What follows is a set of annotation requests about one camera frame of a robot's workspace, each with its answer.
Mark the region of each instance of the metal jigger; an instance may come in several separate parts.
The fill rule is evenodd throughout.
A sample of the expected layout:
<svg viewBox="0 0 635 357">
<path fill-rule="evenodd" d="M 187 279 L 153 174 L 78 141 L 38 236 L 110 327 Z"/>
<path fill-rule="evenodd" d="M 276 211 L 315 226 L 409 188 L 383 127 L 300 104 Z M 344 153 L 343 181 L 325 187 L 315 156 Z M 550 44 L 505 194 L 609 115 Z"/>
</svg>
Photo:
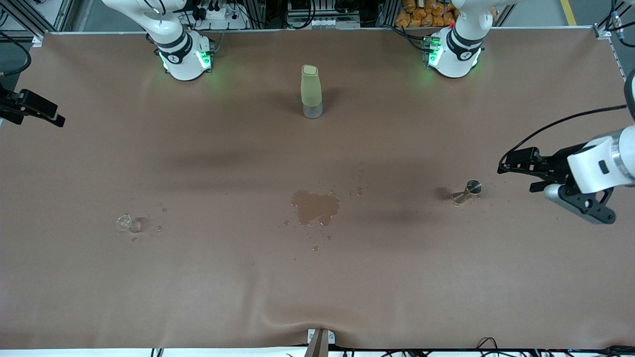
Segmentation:
<svg viewBox="0 0 635 357">
<path fill-rule="evenodd" d="M 461 203 L 465 203 L 467 199 L 472 198 L 472 195 L 478 198 L 482 190 L 483 185 L 481 185 L 480 182 L 470 180 L 467 182 L 467 185 L 465 185 L 465 191 L 452 194 L 452 201 L 460 205 Z"/>
</svg>

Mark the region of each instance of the water spill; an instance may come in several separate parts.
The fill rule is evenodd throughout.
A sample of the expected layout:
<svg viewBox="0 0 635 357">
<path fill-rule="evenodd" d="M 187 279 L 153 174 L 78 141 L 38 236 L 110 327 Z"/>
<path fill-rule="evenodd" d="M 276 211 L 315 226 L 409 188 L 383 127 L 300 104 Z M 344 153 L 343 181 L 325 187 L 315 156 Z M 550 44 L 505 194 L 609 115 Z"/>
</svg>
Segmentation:
<svg viewBox="0 0 635 357">
<path fill-rule="evenodd" d="M 328 226 L 340 209 L 340 200 L 337 196 L 312 194 L 307 190 L 299 190 L 293 194 L 291 204 L 298 208 L 298 223 L 309 227 L 314 219 L 317 219 L 322 226 Z"/>
</svg>

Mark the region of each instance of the brown mat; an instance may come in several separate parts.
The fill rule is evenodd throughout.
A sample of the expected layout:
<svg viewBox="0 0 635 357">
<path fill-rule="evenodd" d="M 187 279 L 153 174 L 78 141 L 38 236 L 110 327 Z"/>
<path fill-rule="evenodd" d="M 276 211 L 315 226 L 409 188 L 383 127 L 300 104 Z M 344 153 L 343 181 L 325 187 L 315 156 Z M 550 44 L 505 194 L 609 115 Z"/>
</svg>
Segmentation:
<svg viewBox="0 0 635 357">
<path fill-rule="evenodd" d="M 213 74 L 180 83 L 143 36 L 46 36 L 18 89 L 67 125 L 0 130 L 0 347 L 272 346 L 313 327 L 358 348 L 635 344 L 633 191 L 592 226 L 496 174 L 538 127 L 624 103 L 610 46 L 591 30 L 486 44 L 451 80 L 389 31 L 228 34 Z M 319 120 L 301 116 L 302 64 Z M 453 207 L 469 179 L 483 197 Z M 294 194 L 331 192 L 328 226 L 297 224 Z M 125 213 L 145 232 L 117 233 Z"/>
</svg>

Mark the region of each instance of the yellow floor line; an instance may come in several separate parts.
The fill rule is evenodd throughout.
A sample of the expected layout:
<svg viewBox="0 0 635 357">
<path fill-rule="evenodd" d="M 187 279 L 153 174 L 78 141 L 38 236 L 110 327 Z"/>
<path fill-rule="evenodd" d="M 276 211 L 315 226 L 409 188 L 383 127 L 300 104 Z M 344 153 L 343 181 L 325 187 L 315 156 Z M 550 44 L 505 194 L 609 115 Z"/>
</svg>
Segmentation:
<svg viewBox="0 0 635 357">
<path fill-rule="evenodd" d="M 575 17 L 573 17 L 573 11 L 571 10 L 571 4 L 569 4 L 569 0 L 560 0 L 560 4 L 562 4 L 562 10 L 565 12 L 566 23 L 569 26 L 576 26 Z"/>
</svg>

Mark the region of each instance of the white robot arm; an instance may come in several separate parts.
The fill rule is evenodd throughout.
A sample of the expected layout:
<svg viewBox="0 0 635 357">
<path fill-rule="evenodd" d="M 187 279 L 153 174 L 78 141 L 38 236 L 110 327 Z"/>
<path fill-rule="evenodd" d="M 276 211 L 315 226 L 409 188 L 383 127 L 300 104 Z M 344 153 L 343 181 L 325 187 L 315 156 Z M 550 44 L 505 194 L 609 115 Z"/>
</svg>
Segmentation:
<svg viewBox="0 0 635 357">
<path fill-rule="evenodd" d="M 476 65 L 483 39 L 491 29 L 493 17 L 490 8 L 520 1 L 452 0 L 461 15 L 453 28 L 444 27 L 431 35 L 439 38 L 439 44 L 434 52 L 427 54 L 428 66 L 450 78 L 466 75 Z"/>
<path fill-rule="evenodd" d="M 635 70 L 624 85 L 624 94 L 635 119 L 634 77 Z M 612 224 L 616 215 L 606 204 L 613 188 L 635 184 L 635 125 L 552 156 L 541 156 L 537 147 L 508 152 L 498 167 L 498 173 L 505 172 L 539 177 L 543 181 L 531 184 L 530 192 L 544 191 L 547 199 L 594 224 Z"/>
<path fill-rule="evenodd" d="M 186 31 L 172 11 L 187 0 L 102 0 L 144 28 L 159 48 L 163 67 L 176 79 L 190 81 L 211 69 L 210 39 Z"/>
</svg>

